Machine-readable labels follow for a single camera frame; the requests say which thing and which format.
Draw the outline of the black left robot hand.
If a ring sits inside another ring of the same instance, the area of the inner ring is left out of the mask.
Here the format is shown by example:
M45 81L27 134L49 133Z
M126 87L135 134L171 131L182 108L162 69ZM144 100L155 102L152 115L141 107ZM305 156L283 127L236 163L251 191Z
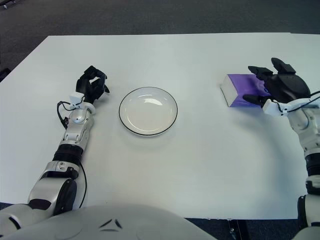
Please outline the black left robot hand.
M91 65L77 80L75 91L84 94L84 102L93 104L103 93L110 93L106 80L107 75Z

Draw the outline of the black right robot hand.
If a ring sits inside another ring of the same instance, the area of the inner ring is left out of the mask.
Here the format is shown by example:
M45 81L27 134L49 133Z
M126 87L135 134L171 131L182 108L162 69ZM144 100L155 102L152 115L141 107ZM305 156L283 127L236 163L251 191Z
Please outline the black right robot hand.
M300 76L296 75L296 71L290 64L276 57L271 58L271 62L277 70L276 74L266 67L248 67L250 72L263 82L269 96L245 94L242 97L245 101L263 107L268 99L287 104L294 100L311 97L309 87Z

